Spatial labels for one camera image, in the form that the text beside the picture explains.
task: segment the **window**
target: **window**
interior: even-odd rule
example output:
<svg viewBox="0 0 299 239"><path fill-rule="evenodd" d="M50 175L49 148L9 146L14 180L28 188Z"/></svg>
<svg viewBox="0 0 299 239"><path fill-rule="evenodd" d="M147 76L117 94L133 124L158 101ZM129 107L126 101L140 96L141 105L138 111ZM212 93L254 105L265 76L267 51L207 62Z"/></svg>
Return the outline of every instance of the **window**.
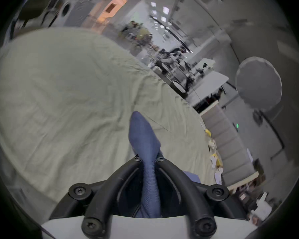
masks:
<svg viewBox="0 0 299 239"><path fill-rule="evenodd" d="M107 13L110 13L111 10L113 10L113 8L116 6L116 4L111 3L111 5L105 10Z"/></svg>

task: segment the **black chair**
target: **black chair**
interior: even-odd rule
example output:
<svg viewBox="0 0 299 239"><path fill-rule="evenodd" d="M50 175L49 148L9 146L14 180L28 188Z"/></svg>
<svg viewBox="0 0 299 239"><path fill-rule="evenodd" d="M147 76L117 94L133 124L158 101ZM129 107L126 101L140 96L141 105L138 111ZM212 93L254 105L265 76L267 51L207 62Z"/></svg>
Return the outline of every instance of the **black chair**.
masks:
<svg viewBox="0 0 299 239"><path fill-rule="evenodd" d="M13 38L14 28L18 20L23 20L23 25L21 28L24 28L27 22L30 19L39 17L42 12L45 10L49 3L49 0L28 0L23 5L19 16L16 20L12 21L11 23L11 30L10 30L10 39Z"/></svg>

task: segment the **leg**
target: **leg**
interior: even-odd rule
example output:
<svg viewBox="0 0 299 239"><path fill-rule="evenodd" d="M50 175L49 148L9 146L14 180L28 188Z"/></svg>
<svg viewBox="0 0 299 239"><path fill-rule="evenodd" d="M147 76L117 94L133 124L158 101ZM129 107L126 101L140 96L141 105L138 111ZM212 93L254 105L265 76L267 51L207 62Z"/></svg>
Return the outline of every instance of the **leg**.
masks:
<svg viewBox="0 0 299 239"><path fill-rule="evenodd" d="M24 22L23 22L23 25L22 25L22 27L21 28L24 28L25 27L25 25L28 23L28 19L26 19Z"/></svg>
<svg viewBox="0 0 299 239"><path fill-rule="evenodd" d="M44 14L44 16L43 16L43 20L42 20L42 22L41 22L41 26L42 26L42 24L43 24L43 22L44 22L44 20L46 19L46 16L49 14L49 11L47 11L45 14Z"/></svg>
<svg viewBox="0 0 299 239"><path fill-rule="evenodd" d="M54 18L52 19L52 21L51 21L51 23L49 24L48 27L52 26L53 22L56 20L57 17L58 17L58 15L56 14L56 15L54 16Z"/></svg>

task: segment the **person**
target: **person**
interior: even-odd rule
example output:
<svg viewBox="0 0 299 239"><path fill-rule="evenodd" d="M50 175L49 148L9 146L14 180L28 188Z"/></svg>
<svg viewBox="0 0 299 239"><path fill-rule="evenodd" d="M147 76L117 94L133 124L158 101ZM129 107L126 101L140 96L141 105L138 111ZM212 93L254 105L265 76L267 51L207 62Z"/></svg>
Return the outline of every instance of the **person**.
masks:
<svg viewBox="0 0 299 239"><path fill-rule="evenodd" d="M128 30L130 27L134 27L134 25L135 25L135 21L134 20L132 20L129 24L127 24L124 28L123 28L123 30L121 31L122 33L124 33L126 30Z"/></svg>

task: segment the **desk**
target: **desk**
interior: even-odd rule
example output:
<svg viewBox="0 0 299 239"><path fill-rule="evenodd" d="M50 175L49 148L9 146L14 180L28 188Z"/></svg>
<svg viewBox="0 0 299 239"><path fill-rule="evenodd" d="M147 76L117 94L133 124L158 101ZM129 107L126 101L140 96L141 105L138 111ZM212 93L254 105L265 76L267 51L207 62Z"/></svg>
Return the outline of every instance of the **desk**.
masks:
<svg viewBox="0 0 299 239"><path fill-rule="evenodd" d="M200 79L190 90L186 101L189 105L194 106L199 101L219 89L229 78L223 74L211 71Z"/></svg>

